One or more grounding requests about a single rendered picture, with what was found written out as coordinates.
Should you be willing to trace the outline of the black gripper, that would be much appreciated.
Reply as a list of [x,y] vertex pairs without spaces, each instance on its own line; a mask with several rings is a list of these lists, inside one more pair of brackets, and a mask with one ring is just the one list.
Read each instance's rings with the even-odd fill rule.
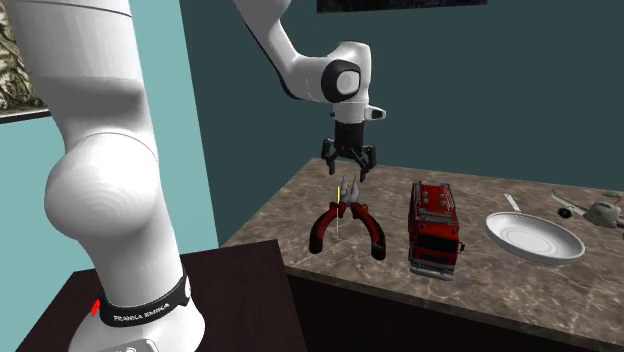
[[326,162],[330,175],[335,173],[335,160],[343,157],[357,161],[360,166],[360,181],[377,165],[375,145],[364,145],[365,123],[348,124],[335,122],[334,137],[322,142],[321,158]]

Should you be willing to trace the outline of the red toy fire truck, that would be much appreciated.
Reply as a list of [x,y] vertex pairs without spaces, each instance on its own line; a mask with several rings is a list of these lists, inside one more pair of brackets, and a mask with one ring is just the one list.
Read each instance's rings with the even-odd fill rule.
[[465,249],[448,183],[416,180],[412,184],[408,215],[410,271],[452,281],[457,256]]

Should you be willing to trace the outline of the dark robot stand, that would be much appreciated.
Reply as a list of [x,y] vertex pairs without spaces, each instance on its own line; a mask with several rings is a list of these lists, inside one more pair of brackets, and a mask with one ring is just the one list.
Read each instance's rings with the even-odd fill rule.
[[[307,352],[276,240],[181,256],[206,331],[197,352]],[[74,272],[15,352],[67,352],[100,288]]]

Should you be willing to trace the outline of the white frying pan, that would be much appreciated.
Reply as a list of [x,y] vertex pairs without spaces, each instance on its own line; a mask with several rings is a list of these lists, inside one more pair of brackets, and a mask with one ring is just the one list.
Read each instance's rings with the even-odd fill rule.
[[510,194],[504,195],[511,211],[489,214],[485,230],[498,246],[523,259],[542,264],[564,265],[586,252],[582,240],[568,229],[523,212]]

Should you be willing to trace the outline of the grey toy airplane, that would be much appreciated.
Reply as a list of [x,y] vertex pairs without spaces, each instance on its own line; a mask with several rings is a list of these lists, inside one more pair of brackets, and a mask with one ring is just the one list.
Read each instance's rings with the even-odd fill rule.
[[624,229],[624,214],[620,203],[624,200],[624,192],[621,191],[605,191],[603,195],[615,198],[613,203],[607,201],[596,201],[589,208],[573,203],[552,190],[550,195],[552,198],[562,204],[557,214],[563,219],[569,219],[574,213],[582,216],[588,222],[604,228],[621,228]]

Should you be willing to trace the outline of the red handled pliers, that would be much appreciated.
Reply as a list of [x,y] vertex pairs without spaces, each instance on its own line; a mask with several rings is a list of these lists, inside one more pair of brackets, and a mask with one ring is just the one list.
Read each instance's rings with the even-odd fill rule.
[[326,229],[336,219],[336,210],[340,208],[340,219],[347,210],[352,217],[359,220],[367,229],[371,241],[371,256],[378,261],[386,257],[386,237],[378,221],[371,215],[368,205],[359,202],[358,177],[351,184],[343,177],[341,182],[340,203],[332,201],[328,209],[320,215],[311,227],[308,249],[311,254],[318,254],[323,250]]

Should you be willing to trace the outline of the dark wall picture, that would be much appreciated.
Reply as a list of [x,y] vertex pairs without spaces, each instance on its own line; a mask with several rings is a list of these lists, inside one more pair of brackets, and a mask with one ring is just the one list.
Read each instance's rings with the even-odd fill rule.
[[489,0],[316,0],[317,13],[483,6]]

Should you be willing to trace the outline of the framed patterned wall picture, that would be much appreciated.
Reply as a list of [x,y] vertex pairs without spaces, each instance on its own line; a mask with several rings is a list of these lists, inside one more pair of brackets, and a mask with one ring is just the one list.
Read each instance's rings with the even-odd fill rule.
[[34,91],[10,27],[7,0],[0,0],[0,124],[49,117]]

